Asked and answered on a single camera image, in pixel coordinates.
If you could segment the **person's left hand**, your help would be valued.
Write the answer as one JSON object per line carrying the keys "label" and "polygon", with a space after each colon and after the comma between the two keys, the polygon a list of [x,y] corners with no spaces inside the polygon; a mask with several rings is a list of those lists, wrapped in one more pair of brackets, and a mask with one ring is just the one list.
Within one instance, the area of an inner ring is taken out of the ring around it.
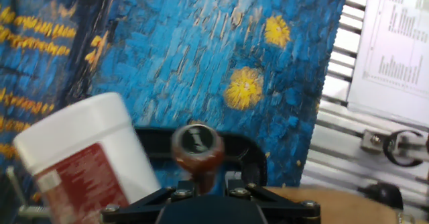
{"label": "person's left hand", "polygon": [[397,214],[388,206],[364,197],[329,188],[269,187],[268,190],[295,202],[316,201],[322,224],[396,224]]}

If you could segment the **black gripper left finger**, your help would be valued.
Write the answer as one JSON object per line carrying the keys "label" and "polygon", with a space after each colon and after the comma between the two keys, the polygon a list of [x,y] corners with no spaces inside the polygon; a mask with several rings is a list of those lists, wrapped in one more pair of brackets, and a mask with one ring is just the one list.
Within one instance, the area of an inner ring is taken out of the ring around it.
{"label": "black gripper left finger", "polygon": [[101,211],[100,223],[155,223],[169,204],[195,197],[195,183],[179,181],[161,188],[127,207],[109,204]]}

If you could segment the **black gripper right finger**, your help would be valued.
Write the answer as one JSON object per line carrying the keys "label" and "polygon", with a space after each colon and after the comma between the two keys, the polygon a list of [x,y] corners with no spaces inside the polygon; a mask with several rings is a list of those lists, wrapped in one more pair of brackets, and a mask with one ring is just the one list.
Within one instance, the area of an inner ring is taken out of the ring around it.
{"label": "black gripper right finger", "polygon": [[241,179],[226,180],[224,196],[255,204],[268,223],[321,223],[321,207],[316,201],[291,201]]}

